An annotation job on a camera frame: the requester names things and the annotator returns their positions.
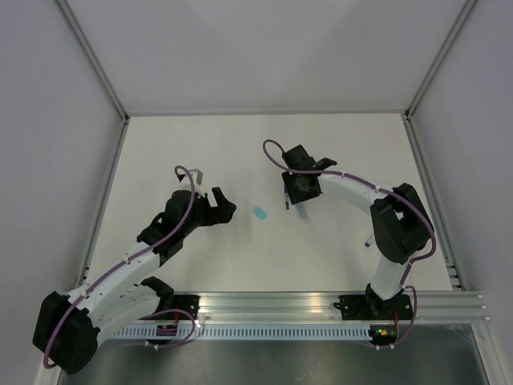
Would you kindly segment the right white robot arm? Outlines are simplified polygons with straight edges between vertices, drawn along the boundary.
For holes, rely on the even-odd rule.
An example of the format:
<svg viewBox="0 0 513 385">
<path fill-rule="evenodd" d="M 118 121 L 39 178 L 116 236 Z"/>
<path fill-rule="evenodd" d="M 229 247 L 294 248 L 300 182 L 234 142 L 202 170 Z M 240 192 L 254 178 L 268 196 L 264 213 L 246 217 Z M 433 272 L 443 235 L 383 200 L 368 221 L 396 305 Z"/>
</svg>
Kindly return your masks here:
<svg viewBox="0 0 513 385">
<path fill-rule="evenodd" d="M 363 295 L 363 310 L 372 319 L 403 312 L 404 283 L 412 265 L 436 250 L 434 226 L 416 189 L 407 183 L 395 188 L 372 183 L 339 169 L 334 160 L 315 160 L 302 145 L 283 151 L 281 157 L 281 176 L 293 205 L 324 194 L 370 216 L 380 258 Z"/>
</svg>

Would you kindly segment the light blue highlighter cap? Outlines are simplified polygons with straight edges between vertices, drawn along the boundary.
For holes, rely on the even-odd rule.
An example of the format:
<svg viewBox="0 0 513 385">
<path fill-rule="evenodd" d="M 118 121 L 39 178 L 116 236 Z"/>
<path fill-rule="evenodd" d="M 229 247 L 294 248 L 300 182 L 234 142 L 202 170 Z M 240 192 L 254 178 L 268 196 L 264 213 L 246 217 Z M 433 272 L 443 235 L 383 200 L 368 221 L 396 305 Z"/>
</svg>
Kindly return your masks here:
<svg viewBox="0 0 513 385">
<path fill-rule="evenodd" d="M 252 212 L 260 220 L 265 220 L 268 216 L 268 214 L 259 206 L 254 206 L 252 208 Z"/>
</svg>

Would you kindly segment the purple pen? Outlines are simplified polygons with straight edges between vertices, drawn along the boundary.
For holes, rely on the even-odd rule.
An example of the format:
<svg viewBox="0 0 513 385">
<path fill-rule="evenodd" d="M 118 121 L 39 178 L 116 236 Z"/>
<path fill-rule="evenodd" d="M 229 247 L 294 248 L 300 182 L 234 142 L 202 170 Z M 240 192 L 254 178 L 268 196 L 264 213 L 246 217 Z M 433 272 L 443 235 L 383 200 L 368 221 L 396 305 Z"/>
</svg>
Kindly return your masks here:
<svg viewBox="0 0 513 385">
<path fill-rule="evenodd" d="M 286 187 L 284 186 L 284 199 L 285 199 L 285 209 L 289 210 L 289 195 Z"/>
</svg>

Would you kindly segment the light blue highlighter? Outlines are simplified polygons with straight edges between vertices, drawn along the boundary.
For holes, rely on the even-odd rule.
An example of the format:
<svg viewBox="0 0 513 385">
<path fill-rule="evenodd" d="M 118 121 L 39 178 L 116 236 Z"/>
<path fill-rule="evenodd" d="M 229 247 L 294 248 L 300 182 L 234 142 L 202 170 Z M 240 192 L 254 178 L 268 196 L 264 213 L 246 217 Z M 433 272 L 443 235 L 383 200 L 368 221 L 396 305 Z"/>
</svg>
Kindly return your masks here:
<svg viewBox="0 0 513 385">
<path fill-rule="evenodd" d="M 306 224 L 310 223 L 309 215 L 306 212 L 305 206 L 302 203 L 298 203 L 295 205 L 295 208 L 301 221 Z"/>
</svg>

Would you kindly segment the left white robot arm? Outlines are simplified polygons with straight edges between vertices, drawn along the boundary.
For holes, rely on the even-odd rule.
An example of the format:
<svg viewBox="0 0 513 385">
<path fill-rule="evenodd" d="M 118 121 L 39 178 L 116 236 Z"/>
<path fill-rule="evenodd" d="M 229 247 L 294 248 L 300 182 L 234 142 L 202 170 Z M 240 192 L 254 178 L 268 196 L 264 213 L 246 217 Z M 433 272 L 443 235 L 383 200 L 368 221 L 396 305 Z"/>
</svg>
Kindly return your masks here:
<svg viewBox="0 0 513 385">
<path fill-rule="evenodd" d="M 32 343 L 43 354 L 44 368 L 73 375 L 118 330 L 150 315 L 172 314 L 174 290 L 153 272 L 181 251 L 197 228 L 232 220 L 236 205 L 218 187 L 212 194 L 214 205 L 203 193 L 175 191 L 119 262 L 93 282 L 43 299 Z"/>
</svg>

